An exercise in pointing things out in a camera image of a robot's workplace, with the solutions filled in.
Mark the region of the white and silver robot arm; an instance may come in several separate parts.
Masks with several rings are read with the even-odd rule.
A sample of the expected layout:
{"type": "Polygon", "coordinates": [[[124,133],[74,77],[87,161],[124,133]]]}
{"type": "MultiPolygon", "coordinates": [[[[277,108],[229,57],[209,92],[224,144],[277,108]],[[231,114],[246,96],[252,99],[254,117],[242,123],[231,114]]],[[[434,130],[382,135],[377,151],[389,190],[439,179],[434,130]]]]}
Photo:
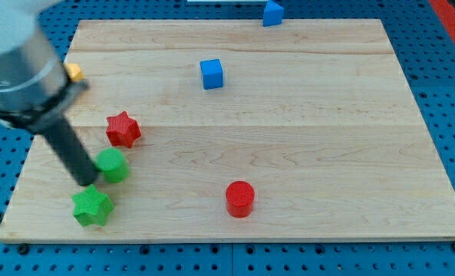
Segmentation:
{"type": "Polygon", "coordinates": [[[63,119],[88,89],[72,81],[38,23],[58,0],[0,0],[0,120],[32,133],[63,119]]]}

